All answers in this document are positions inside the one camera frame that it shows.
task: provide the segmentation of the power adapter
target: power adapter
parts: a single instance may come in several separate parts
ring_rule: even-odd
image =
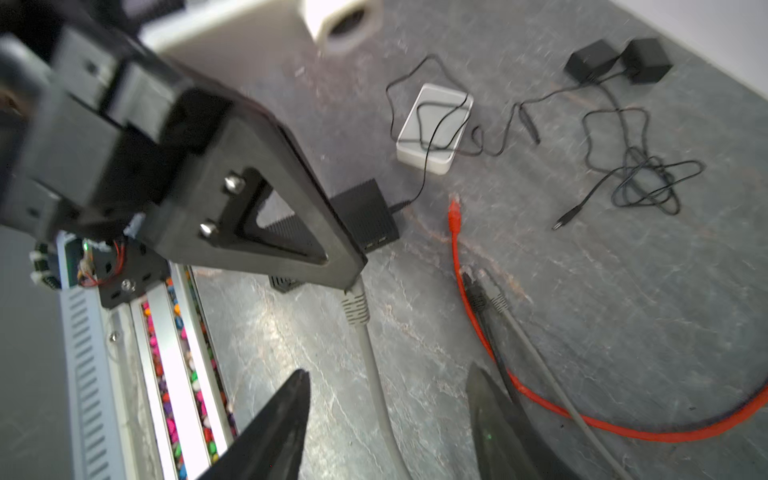
[[[634,84],[653,84],[672,68],[658,38],[635,38],[621,54],[627,77]]]
[[[619,52],[605,40],[598,40],[572,53],[565,64],[565,71],[578,83],[583,84],[591,78],[596,79],[607,74],[618,59]]]

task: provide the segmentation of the white router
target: white router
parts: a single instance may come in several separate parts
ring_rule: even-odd
[[[445,106],[430,105],[432,102]],[[397,159],[420,170],[424,169],[426,162],[427,171],[438,175],[448,173],[473,102],[472,96],[465,92],[424,84],[397,137]],[[432,147],[427,158],[430,140]]]

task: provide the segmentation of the screw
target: screw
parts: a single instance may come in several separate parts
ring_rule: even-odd
[[[136,283],[134,283],[133,280],[127,278],[123,280],[123,283],[120,284],[120,287],[124,292],[130,293],[136,290]]]
[[[224,178],[224,187],[229,193],[237,195],[245,188],[245,180],[235,174],[227,175]]]
[[[201,223],[200,224],[200,233],[203,234],[203,237],[210,237],[214,233],[216,233],[216,225],[211,222]]]

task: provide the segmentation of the red wire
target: red wire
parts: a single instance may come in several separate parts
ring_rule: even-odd
[[[86,288],[91,288],[93,286],[102,286],[109,282],[111,282],[116,276],[118,276],[123,271],[123,266],[125,265],[125,245],[120,245],[118,242],[114,242],[114,249],[117,254],[118,264],[114,269],[114,273],[112,273],[108,278],[105,278],[103,280],[96,280],[90,273],[84,273],[84,275],[90,280],[90,283],[82,283],[82,286]]]
[[[451,228],[451,247],[453,249],[453,268],[456,274],[456,283],[458,284],[458,292],[462,296],[462,302],[464,303],[464,310],[467,312],[469,321],[472,322],[472,327],[475,329],[480,342],[485,347],[485,351],[488,352],[491,358],[493,358],[493,352],[491,346],[488,344],[488,340],[482,333],[478,320],[475,318],[475,314],[472,312],[472,308],[467,300],[467,294],[464,291],[464,282],[462,281],[462,275],[459,272],[461,264],[458,261],[458,232],[462,229],[462,213],[461,208],[458,205],[458,201],[452,200],[451,207],[448,212],[448,223]],[[512,375],[510,370],[507,370],[512,384],[523,395],[527,396],[534,403],[546,408],[547,410],[562,415],[566,418],[571,416],[568,412],[552,402],[543,399],[535,392],[532,392],[527,386],[523,385],[518,377]],[[626,427],[620,427],[613,425],[602,420],[593,419],[586,415],[583,415],[584,421],[587,425],[595,427],[596,429],[605,430],[606,432],[622,435],[630,439],[647,440],[649,442],[664,442],[664,443],[678,443],[678,442],[693,442],[696,440],[711,439],[714,436],[726,432],[736,425],[745,422],[749,417],[754,415],[755,412],[763,408],[768,403],[768,384],[766,384],[758,394],[751,399],[746,405],[739,408],[737,411],[729,415],[727,418],[715,422],[712,425],[703,427],[702,429],[690,430],[689,432],[670,432],[670,433],[656,433],[656,432],[642,432],[640,430],[628,429]]]

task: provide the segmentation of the gray marble surface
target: gray marble surface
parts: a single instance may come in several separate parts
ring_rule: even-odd
[[[420,173],[389,140],[384,87],[426,53],[439,54],[475,96],[473,121],[496,142],[513,101],[570,84],[569,54],[598,38],[623,46],[654,32],[607,0],[385,1],[383,30],[343,59],[298,52],[243,91],[295,132],[326,191],[371,176],[390,203]],[[554,220],[599,179],[582,157],[579,117],[605,105],[596,91],[531,108],[543,143],[516,124],[499,158],[458,157],[429,176],[397,218],[402,239],[369,256],[370,329],[389,408],[415,478],[477,478],[464,384],[491,363],[464,314],[446,213],[462,199],[461,257],[504,282],[523,327],[587,415],[655,432],[692,429],[745,402],[768,375],[768,103],[671,42],[675,67],[653,86],[611,87],[650,109],[651,150],[695,157],[704,175],[677,190],[684,209],[617,209],[600,190],[572,224]],[[425,71],[394,92],[402,122]],[[637,124],[633,124],[635,136]],[[594,123],[594,162],[618,165],[615,118]],[[336,294],[280,295],[266,277],[196,269],[223,381],[246,425],[296,368],[312,375],[301,478],[394,478],[369,401],[362,358]],[[504,329],[501,320],[497,321]],[[508,363],[552,399],[504,331]],[[526,400],[536,428],[582,478],[611,478],[569,421]],[[635,478],[768,477],[768,410],[716,438],[660,444],[598,435]]]

